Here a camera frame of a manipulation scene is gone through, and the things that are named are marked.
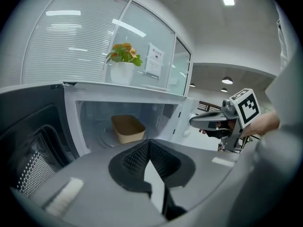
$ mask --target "printed sign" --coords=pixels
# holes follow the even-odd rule
[[[260,112],[260,107],[252,89],[243,89],[230,97],[241,122],[242,128],[249,125]]]
[[[145,72],[159,77],[162,70],[163,57],[164,52],[151,43],[147,56]]]

